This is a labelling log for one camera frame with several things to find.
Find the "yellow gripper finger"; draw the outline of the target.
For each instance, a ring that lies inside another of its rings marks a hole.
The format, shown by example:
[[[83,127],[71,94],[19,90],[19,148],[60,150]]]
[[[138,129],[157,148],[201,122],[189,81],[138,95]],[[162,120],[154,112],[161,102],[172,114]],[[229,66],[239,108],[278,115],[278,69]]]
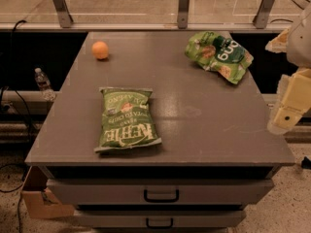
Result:
[[[291,131],[310,109],[311,69],[298,69],[291,76],[282,75],[267,129],[272,134],[283,135]]]
[[[283,30],[277,37],[267,43],[265,49],[271,52],[280,53],[287,51],[289,30]]]

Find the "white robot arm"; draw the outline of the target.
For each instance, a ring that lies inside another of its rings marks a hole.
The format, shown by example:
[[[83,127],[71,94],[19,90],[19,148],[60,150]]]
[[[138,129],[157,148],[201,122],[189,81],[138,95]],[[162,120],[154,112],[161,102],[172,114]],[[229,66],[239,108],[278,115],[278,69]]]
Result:
[[[269,41],[265,49],[284,52],[287,60],[298,67],[291,76],[281,76],[276,102],[267,123],[270,133],[283,135],[311,109],[311,5],[302,11],[290,28]]]

